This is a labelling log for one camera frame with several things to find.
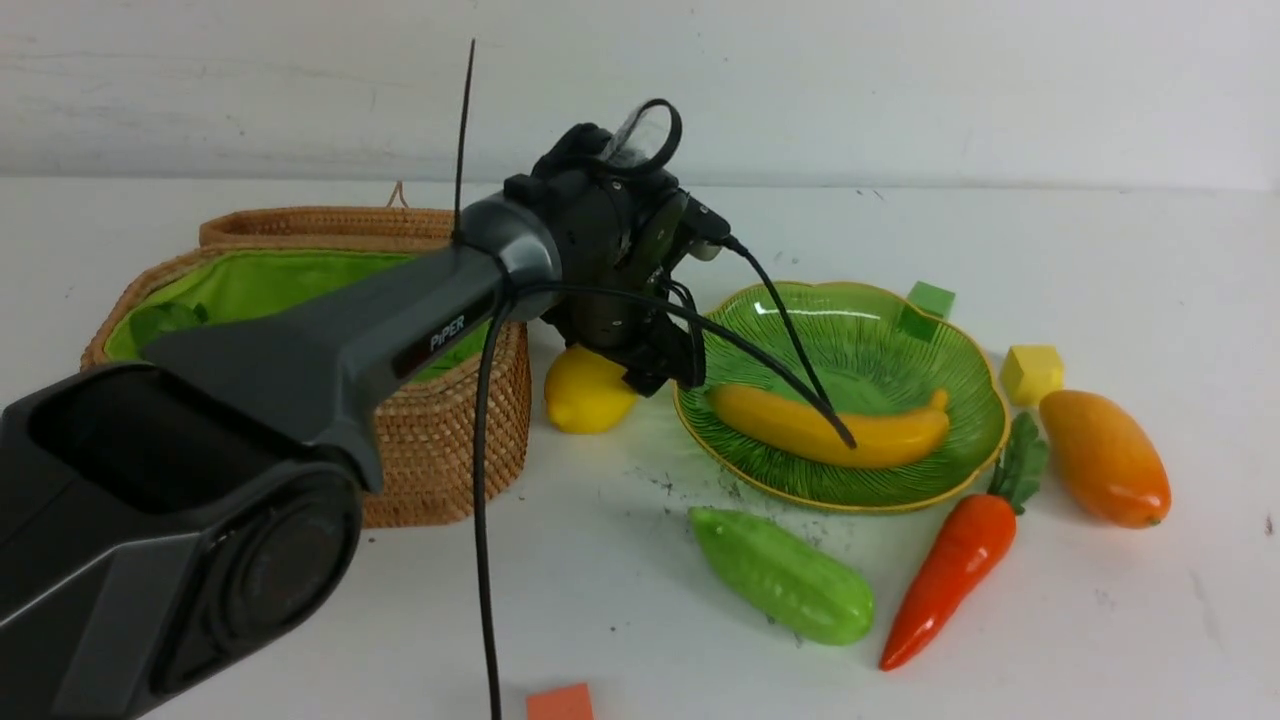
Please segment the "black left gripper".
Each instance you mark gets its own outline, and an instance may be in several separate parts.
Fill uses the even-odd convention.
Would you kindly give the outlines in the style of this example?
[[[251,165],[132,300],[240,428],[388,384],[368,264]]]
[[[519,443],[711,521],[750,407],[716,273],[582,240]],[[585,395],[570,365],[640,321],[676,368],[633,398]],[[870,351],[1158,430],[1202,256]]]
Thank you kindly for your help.
[[[503,197],[530,210],[550,232],[561,279],[659,300],[689,292],[671,273],[692,243],[685,227],[690,196],[666,168],[607,160],[613,135],[594,123],[570,128],[532,170],[506,179]],[[567,346],[623,368],[623,382],[653,396],[667,382],[694,388],[705,379],[699,329],[685,331],[657,307],[600,295],[562,295],[543,314]]]

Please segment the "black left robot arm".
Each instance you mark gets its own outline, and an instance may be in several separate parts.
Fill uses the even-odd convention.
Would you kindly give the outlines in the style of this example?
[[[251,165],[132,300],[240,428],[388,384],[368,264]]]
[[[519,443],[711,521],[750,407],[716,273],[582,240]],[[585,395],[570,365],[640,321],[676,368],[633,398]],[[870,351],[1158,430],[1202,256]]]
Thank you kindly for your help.
[[[566,293],[570,338],[649,389],[700,352],[649,290],[692,242],[689,195],[630,131],[573,127],[454,210],[451,243],[282,313],[166,334],[3,411],[3,716],[137,719],[310,619],[381,487],[378,406],[484,331],[472,491],[497,336]]]

